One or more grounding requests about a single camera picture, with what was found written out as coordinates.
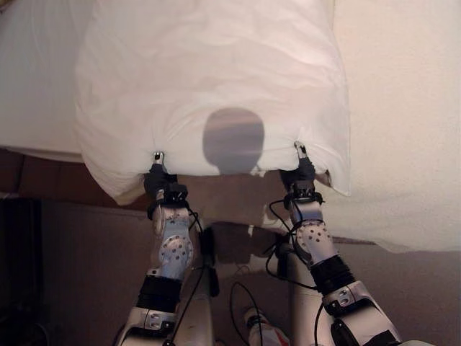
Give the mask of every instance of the white pillow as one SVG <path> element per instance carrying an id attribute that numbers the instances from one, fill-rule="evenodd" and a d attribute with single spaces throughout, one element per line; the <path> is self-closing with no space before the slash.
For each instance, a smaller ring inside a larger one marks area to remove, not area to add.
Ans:
<path id="1" fill-rule="evenodd" d="M 349 194 L 346 83 L 319 0 L 96 1 L 76 66 L 76 133 L 118 203 L 143 192 L 152 153 L 169 173 L 294 169 Z"/>

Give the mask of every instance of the mattress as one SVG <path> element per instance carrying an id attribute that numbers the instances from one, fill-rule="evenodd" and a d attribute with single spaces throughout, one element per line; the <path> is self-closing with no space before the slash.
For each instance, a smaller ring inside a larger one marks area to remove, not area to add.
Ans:
<path id="1" fill-rule="evenodd" d="M 73 67 L 92 5 L 22 0 L 0 16 L 0 146 L 80 160 Z M 333 235 L 394 251 L 460 248 L 460 7 L 456 0 L 336 0 L 352 196 L 318 185 Z M 210 222 L 279 226 L 267 213 L 284 194 L 276 172 L 180 179 Z"/>

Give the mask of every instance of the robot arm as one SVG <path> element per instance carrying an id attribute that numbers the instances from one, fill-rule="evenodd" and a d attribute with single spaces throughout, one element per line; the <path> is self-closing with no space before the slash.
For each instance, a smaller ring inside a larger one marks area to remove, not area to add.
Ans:
<path id="1" fill-rule="evenodd" d="M 288 192 L 285 207 L 296 229 L 295 252 L 310 270 L 325 310 L 334 318 L 331 334 L 335 345 L 400 345 L 397 329 L 339 256 L 323 222 L 323 200 L 313 184 L 314 167 L 305 147 L 298 142 L 295 147 L 300 160 L 298 169 L 280 172 Z"/>
<path id="2" fill-rule="evenodd" d="M 130 312 L 118 345 L 125 345 L 127 337 L 160 339 L 174 330 L 184 274 L 194 257 L 187 189 L 177 183 L 176 176 L 164 171 L 163 161 L 163 153 L 154 154 L 154 163 L 144 182 L 146 192 L 153 198 L 148 209 L 155 238 L 153 267 L 146 273 L 138 302 Z"/>

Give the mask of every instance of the white fabric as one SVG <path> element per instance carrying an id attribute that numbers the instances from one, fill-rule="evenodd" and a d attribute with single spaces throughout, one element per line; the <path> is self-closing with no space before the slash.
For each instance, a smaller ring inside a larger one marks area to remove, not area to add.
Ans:
<path id="1" fill-rule="evenodd" d="M 93 0 L 18 0 L 0 15 L 0 146 L 78 159 L 74 66 Z"/>
<path id="2" fill-rule="evenodd" d="M 119 203 L 154 151 L 172 174 L 255 173 L 296 168 L 296 140 L 349 193 L 344 72 L 319 0 L 100 0 L 76 72 L 84 161 Z"/>
<path id="3" fill-rule="evenodd" d="M 53 143 L 53 151 L 79 152 L 73 72 L 64 65 L 76 61 L 72 32 L 74 26 L 84 32 L 88 4 L 17 0 L 0 16 L 0 146 Z M 457 0 L 337 0 L 334 31 L 350 91 L 352 196 L 320 186 L 335 236 L 394 250 L 460 248 L 460 23 Z M 49 51 L 59 61 L 38 64 Z M 59 82 L 44 82 L 51 75 Z M 208 220 L 277 225 L 267 213 L 267 202 L 283 196 L 276 172 L 264 179 L 181 180 L 191 206 Z"/>
<path id="4" fill-rule="evenodd" d="M 334 28 L 352 196 L 325 191 L 330 228 L 388 249 L 459 249 L 461 2 L 337 0 Z"/>

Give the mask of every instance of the bed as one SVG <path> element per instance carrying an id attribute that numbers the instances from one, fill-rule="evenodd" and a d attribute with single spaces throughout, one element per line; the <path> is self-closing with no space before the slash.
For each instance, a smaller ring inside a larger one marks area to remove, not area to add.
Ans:
<path id="1" fill-rule="evenodd" d="M 318 185 L 331 233 L 394 251 L 459 249 L 460 4 L 324 4 L 351 111 L 352 195 Z M 74 66 L 92 10 L 90 0 L 15 0 L 2 13 L 0 147 L 82 162 Z M 276 172 L 180 180 L 210 222 L 279 226 L 267 213 L 284 195 Z"/>

